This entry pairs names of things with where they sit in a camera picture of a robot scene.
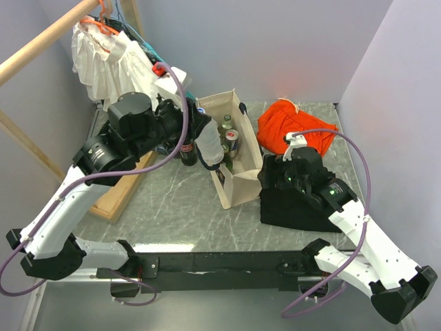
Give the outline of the coca-cola glass bottle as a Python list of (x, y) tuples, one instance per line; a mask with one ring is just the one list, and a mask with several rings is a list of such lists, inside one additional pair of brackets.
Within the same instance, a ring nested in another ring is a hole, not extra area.
[(181, 162), (184, 166), (193, 166), (198, 157), (194, 147), (194, 141), (191, 138), (184, 140), (180, 149)]

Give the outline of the cream canvas tote bag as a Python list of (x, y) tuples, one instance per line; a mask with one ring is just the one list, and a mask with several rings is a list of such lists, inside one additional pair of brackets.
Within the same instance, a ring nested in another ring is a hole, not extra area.
[(222, 207), (229, 209), (257, 199), (261, 191), (257, 175), (263, 166), (263, 158), (243, 103), (234, 90), (203, 97), (196, 102), (219, 124), (226, 114), (230, 114), (234, 129), (238, 131), (238, 154), (232, 158), (233, 170), (229, 171), (222, 164), (210, 172)]

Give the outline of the pocari sweat plastic bottle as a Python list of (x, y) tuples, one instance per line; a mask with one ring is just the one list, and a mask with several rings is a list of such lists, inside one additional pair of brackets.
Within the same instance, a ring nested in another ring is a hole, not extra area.
[(195, 142), (202, 160), (208, 166), (219, 164), (223, 160), (224, 152), (216, 120), (197, 108), (194, 124)]

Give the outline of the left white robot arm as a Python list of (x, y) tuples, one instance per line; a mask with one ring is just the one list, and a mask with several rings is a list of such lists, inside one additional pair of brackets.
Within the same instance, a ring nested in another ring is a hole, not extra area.
[(13, 249), (24, 253), (21, 267), (26, 275), (60, 280), (82, 268), (109, 268), (122, 277), (138, 268), (137, 255), (127, 241), (86, 241), (72, 231), (88, 210), (140, 158), (165, 142), (177, 142), (183, 129), (197, 138), (210, 116), (186, 101), (189, 119), (171, 99), (157, 107), (143, 93), (124, 94), (107, 109), (107, 121), (73, 158), (63, 183), (40, 215), (24, 229), (13, 229), (6, 238)]

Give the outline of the black cloth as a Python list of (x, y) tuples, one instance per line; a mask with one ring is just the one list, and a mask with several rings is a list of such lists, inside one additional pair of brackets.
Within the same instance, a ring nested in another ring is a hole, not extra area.
[(260, 191), (260, 222), (293, 230), (342, 232), (323, 213), (313, 209), (295, 189), (262, 189)]

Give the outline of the orange cloth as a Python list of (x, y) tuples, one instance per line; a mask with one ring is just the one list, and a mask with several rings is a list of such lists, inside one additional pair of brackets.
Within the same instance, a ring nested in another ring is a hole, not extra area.
[(273, 154), (283, 154), (287, 149), (284, 140), (287, 133), (312, 129), (338, 131), (336, 125), (303, 112), (290, 100), (279, 99), (259, 117), (257, 140)]

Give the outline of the teal garment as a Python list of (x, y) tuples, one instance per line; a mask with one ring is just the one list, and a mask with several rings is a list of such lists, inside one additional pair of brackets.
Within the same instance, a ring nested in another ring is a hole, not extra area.
[[(158, 61), (164, 62), (164, 60), (157, 54), (157, 52), (153, 49), (153, 47), (149, 43), (144, 41), (143, 47), (145, 49), (145, 53), (147, 54), (147, 56), (149, 58), (154, 57), (153, 64), (155, 64)], [(186, 95), (187, 95), (187, 97), (189, 97), (193, 100), (196, 99), (196, 97), (189, 91), (186, 91)]]

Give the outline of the white ruffled garment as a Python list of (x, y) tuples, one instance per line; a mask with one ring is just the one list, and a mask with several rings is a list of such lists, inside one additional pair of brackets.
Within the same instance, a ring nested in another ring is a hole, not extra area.
[(93, 101), (104, 101), (103, 109), (129, 92), (156, 97), (157, 76), (138, 42), (124, 33), (105, 35), (93, 23), (77, 23), (72, 36), (73, 71), (86, 86)]

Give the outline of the green glass bottle gold cap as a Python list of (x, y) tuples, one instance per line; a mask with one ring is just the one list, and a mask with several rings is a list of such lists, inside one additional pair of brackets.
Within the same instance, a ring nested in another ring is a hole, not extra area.
[(229, 147), (225, 144), (222, 144), (224, 157), (223, 157), (223, 163), (225, 164), (226, 168), (233, 174), (234, 173), (234, 166), (233, 161), (229, 153)]

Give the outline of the red bull can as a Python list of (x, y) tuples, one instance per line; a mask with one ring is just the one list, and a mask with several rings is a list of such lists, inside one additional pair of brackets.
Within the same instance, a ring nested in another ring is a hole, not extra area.
[(229, 148), (229, 155), (234, 158), (238, 154), (239, 133), (234, 129), (227, 130), (225, 140)]

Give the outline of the wooden tray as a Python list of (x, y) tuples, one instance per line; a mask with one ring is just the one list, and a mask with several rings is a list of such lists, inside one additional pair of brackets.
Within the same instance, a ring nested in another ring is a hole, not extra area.
[(145, 173), (121, 177), (91, 208), (90, 212), (109, 223), (116, 223), (139, 187)]

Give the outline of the far clear glass bottle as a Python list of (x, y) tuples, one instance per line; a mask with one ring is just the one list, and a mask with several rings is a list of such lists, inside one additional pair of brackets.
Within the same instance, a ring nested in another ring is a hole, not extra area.
[(232, 116), (230, 114), (226, 114), (223, 117), (223, 121), (221, 123), (221, 130), (223, 133), (226, 133), (228, 130), (234, 128), (234, 122), (232, 121)]

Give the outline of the dark floral garment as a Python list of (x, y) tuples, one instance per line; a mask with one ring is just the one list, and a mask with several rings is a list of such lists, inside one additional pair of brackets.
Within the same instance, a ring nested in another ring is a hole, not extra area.
[(152, 64), (155, 64), (157, 62), (157, 58), (145, 46), (144, 40), (139, 36), (137, 32), (135, 32), (132, 28), (130, 28), (126, 23), (123, 23), (122, 21), (113, 18), (104, 19), (104, 20), (109, 27), (119, 32), (124, 31), (124, 33), (131, 41), (137, 42), (141, 47), (141, 50), (144, 51), (147, 58), (150, 60)]

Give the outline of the orange clothes hanger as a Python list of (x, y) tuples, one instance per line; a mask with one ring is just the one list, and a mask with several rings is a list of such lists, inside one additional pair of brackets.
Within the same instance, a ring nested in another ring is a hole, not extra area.
[(84, 17), (79, 22), (93, 24), (93, 25), (97, 26), (99, 29), (99, 32), (101, 34), (104, 34), (107, 36), (113, 36), (113, 35), (118, 36), (119, 31), (115, 30), (114, 28), (111, 28), (110, 26), (108, 26), (105, 23), (105, 20), (109, 19), (111, 16), (112, 3), (110, 1), (104, 1), (104, 0), (99, 0), (99, 3), (101, 6), (101, 11), (99, 13), (99, 20), (98, 21), (96, 21), (94, 19), (87, 19), (86, 17)]

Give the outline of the wooden clothes rail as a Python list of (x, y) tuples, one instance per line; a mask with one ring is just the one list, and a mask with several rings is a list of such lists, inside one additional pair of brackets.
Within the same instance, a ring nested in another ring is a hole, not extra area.
[[(110, 18), (113, 9), (116, 7), (116, 1), (80, 1), (1, 64), (1, 85), (7, 83), (14, 75), (48, 49), (74, 24), (84, 20), (85, 16), (98, 6), (101, 8), (100, 16)], [(6, 133), (37, 163), (53, 175), (59, 183), (63, 181), (65, 177), (64, 172), (4, 112), (1, 113), (1, 131)]]

